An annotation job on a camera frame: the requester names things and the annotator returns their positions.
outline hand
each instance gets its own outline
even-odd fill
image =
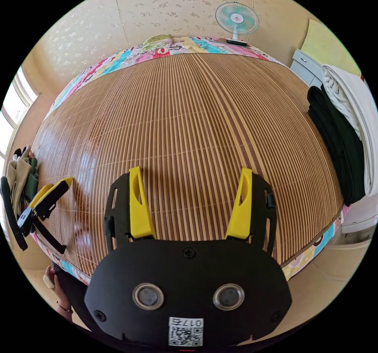
[[[62,290],[59,284],[58,276],[56,275],[56,271],[54,269],[51,269],[50,265],[46,269],[45,273],[50,280],[55,284],[55,288],[52,289],[52,291],[56,294],[58,297],[59,304],[64,307],[65,309],[69,309],[71,307],[71,303],[68,300],[65,292]]]

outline fan base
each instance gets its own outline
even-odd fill
[[[232,45],[238,45],[238,46],[248,46],[248,43],[245,42],[245,41],[241,41],[241,40],[238,40],[238,39],[226,39],[226,42],[227,43],[230,43]]]

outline screw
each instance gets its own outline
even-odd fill
[[[196,255],[196,251],[193,248],[185,248],[183,251],[183,255],[186,259],[192,259]]]
[[[276,323],[276,322],[279,321],[280,317],[281,317],[281,313],[280,313],[279,311],[276,311],[276,312],[272,315],[272,317],[271,317],[271,321],[272,321],[273,323]]]
[[[99,322],[104,322],[106,320],[106,316],[102,311],[96,310],[94,312],[94,317],[99,321]]]

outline qr code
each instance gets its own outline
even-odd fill
[[[202,346],[203,319],[171,318],[169,345]]]

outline finger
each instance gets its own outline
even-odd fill
[[[58,276],[57,275],[54,276],[54,284],[55,284],[55,287],[60,288],[59,280],[58,280]]]

